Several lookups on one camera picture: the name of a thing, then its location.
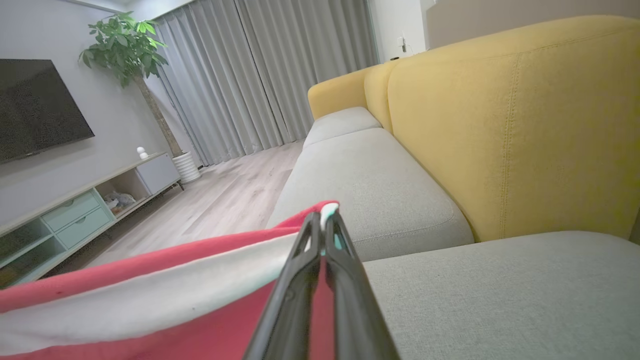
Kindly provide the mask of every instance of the black television screen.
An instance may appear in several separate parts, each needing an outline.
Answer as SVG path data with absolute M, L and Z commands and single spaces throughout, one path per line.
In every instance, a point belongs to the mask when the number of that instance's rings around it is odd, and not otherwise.
M 0 60 L 0 163 L 92 136 L 51 60 Z

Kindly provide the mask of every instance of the wooden floor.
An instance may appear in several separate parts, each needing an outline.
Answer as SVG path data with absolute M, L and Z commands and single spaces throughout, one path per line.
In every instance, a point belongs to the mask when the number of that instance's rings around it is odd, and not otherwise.
M 204 168 L 129 215 L 48 275 L 96 266 L 191 241 L 264 229 L 302 142 Z

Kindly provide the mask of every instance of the white figurine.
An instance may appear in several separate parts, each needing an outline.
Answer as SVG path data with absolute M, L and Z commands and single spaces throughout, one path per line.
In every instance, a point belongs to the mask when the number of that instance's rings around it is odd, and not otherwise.
M 144 147 L 138 147 L 137 149 L 138 154 L 140 154 L 140 158 L 141 159 L 146 159 L 149 157 L 149 155 L 145 152 L 145 148 Z

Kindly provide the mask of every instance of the braided plant trunk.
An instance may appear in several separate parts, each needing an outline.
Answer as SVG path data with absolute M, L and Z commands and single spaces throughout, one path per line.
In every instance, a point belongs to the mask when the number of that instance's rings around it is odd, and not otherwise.
M 164 138 L 169 143 L 169 148 L 171 149 L 171 154 L 173 155 L 173 157 L 176 158 L 180 155 L 183 155 L 182 149 L 180 149 L 180 145 L 178 145 L 178 141 L 176 141 L 175 136 L 169 128 L 169 125 L 166 123 L 164 115 L 162 115 L 160 108 L 158 108 L 158 104 L 151 94 L 151 91 L 149 90 L 149 87 L 147 86 L 145 80 L 141 75 L 135 75 L 133 77 L 133 81 L 135 81 L 138 85 L 140 92 L 142 92 L 142 96 L 144 96 L 147 104 L 149 105 L 149 108 L 151 109 L 151 112 L 154 114 L 154 117 L 156 118 L 156 121 L 160 126 L 160 130 L 162 130 L 162 134 L 164 134 Z

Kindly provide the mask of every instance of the gray cabinet door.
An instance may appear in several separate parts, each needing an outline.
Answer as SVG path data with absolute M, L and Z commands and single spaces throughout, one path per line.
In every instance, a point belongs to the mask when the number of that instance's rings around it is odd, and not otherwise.
M 160 190 L 180 179 L 169 154 L 162 154 L 137 167 L 140 178 L 145 182 L 149 192 L 155 195 Z

